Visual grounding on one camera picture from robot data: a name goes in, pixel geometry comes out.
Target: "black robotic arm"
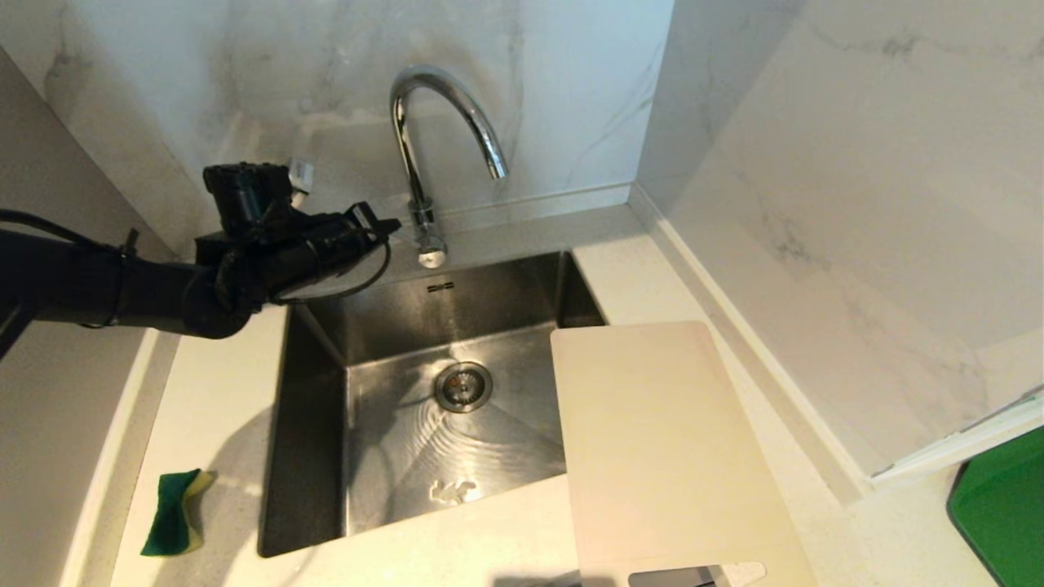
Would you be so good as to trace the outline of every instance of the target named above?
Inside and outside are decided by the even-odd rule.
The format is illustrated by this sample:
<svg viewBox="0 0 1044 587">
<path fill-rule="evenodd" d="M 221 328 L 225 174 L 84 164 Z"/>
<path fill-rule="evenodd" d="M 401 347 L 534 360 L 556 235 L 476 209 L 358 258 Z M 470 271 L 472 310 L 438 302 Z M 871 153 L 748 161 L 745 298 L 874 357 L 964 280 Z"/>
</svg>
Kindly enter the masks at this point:
<svg viewBox="0 0 1044 587">
<path fill-rule="evenodd" d="M 196 239 L 195 264 L 138 258 L 137 233 L 121 246 L 102 244 L 43 218 L 0 210 L 0 222 L 62 240 L 0 230 L 0 358 L 32 320 L 85 326 L 147 326 L 207 338 L 238 332 L 266 303 L 304 300 L 286 294 L 355 267 L 385 250 L 401 224 L 380 220 L 366 203 L 346 212 L 305 214 L 291 206 L 287 167 L 217 165 L 204 170 L 222 232 Z"/>
</svg>

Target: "stainless steel sink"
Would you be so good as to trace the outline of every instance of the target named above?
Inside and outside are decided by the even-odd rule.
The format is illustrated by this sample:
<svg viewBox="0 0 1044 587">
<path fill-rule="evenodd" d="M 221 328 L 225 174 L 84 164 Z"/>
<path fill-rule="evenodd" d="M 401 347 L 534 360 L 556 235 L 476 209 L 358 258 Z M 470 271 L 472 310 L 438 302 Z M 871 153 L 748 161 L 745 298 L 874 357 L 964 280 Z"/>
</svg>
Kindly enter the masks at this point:
<svg viewBox="0 0 1044 587">
<path fill-rule="evenodd" d="M 261 556 L 564 473 L 549 334 L 603 324 L 568 253 L 295 308 Z"/>
</svg>

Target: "green sponge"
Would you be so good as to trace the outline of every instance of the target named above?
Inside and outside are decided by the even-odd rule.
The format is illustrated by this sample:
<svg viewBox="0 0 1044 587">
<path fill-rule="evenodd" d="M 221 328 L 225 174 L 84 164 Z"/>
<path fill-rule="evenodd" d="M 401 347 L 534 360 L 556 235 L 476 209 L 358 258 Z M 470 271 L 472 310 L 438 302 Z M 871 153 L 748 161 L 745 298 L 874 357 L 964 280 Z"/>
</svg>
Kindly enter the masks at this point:
<svg viewBox="0 0 1044 587">
<path fill-rule="evenodd" d="M 211 476 L 204 470 L 160 475 L 160 502 L 148 531 L 148 540 L 141 554 L 146 557 L 170 557 L 191 553 L 203 545 L 203 539 L 189 525 L 185 504 L 189 497 L 207 489 Z"/>
</svg>

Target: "countertop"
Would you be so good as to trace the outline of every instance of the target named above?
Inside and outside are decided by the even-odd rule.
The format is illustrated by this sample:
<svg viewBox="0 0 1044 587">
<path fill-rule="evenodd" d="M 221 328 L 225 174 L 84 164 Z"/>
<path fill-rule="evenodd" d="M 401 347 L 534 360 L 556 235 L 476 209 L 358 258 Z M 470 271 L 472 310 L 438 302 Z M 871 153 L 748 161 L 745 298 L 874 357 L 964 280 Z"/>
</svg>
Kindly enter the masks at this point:
<svg viewBox="0 0 1044 587">
<path fill-rule="evenodd" d="M 451 265 L 572 249 L 614 325 L 710 323 L 626 206 L 448 235 Z M 397 248 L 385 280 L 417 275 Z M 285 310 L 268 308 L 227 341 L 183 337 L 127 516 L 113 585 L 533 585 L 576 568 L 567 475 L 295 553 L 257 555 L 264 468 Z M 837 503 L 715 332 L 821 585 L 993 585 L 950 525 L 941 471 L 848 508 Z M 664 466 L 679 455 L 662 455 Z M 141 557 L 161 473 L 217 473 L 193 516 L 204 546 Z"/>
</svg>

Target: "black cable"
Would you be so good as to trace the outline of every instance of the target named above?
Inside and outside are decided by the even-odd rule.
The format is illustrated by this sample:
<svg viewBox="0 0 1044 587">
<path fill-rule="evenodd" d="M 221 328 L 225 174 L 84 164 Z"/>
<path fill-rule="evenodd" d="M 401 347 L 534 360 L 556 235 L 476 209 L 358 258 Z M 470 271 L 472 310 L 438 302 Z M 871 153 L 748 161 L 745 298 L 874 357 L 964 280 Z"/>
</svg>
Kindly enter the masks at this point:
<svg viewBox="0 0 1044 587">
<path fill-rule="evenodd" d="M 0 208 L 0 222 L 9 222 L 13 225 L 22 225 L 29 228 L 37 229 L 41 232 L 45 232 L 52 236 L 56 236 L 61 239 L 68 240 L 73 244 L 78 244 L 87 249 L 94 251 L 99 251 L 102 253 L 112 253 L 120 257 L 120 273 L 116 284 L 116 297 L 113 301 L 113 309 L 109 314 L 109 318 L 102 324 L 79 324 L 84 328 L 90 328 L 92 330 L 98 330 L 116 324 L 116 320 L 119 318 L 119 307 L 120 301 L 123 295 L 123 277 L 126 268 L 126 260 L 135 255 L 135 242 L 138 240 L 138 231 L 130 229 L 130 234 L 127 235 L 127 241 L 122 248 L 112 246 L 110 244 L 103 244 L 96 240 L 90 239 L 77 232 L 71 231 L 61 225 L 52 222 L 46 218 L 41 218 L 35 214 L 29 214 L 28 212 L 20 212 L 18 210 L 9 210 L 6 208 Z"/>
<path fill-rule="evenodd" d="M 41 218 L 34 214 L 29 214 L 28 212 L 19 212 L 18 210 L 7 210 L 0 209 L 0 221 L 10 222 L 13 225 L 23 225 L 26 227 L 34 228 L 39 231 L 46 232 L 52 236 L 68 240 L 69 242 L 87 246 L 89 249 L 96 249 L 99 251 L 116 251 L 115 246 L 110 246 L 108 244 L 102 244 L 96 240 L 92 240 L 79 233 L 73 232 L 63 226 L 56 225 L 50 220 Z"/>
<path fill-rule="evenodd" d="M 377 234 L 375 231 L 370 230 L 370 229 L 362 229 L 361 232 L 365 232 L 366 234 Z M 381 276 L 384 275 L 384 272 L 387 271 L 388 264 L 392 263 L 392 244 L 388 243 L 387 237 L 384 238 L 383 244 L 384 244 L 384 262 L 381 263 L 381 267 L 379 269 L 377 269 L 377 273 L 375 273 L 373 275 L 373 277 L 371 277 L 366 281 L 363 281 L 359 285 L 356 285 L 355 287 L 349 287 L 348 289 L 345 289 L 345 290 L 341 290 L 341 291 L 337 291 L 336 294 L 326 294 L 324 296 L 315 296 L 313 298 L 278 298 L 278 297 L 274 297 L 271 299 L 271 303 L 276 304 L 276 305 L 280 305 L 280 306 L 310 304 L 312 302 L 324 302 L 324 301 L 327 301 L 327 300 L 336 300 L 338 298 L 347 298 L 349 296 L 354 296 L 354 295 L 358 294 L 359 291 L 362 291 L 363 289 L 370 287 L 374 283 L 377 283 L 377 280 L 380 279 Z"/>
</svg>

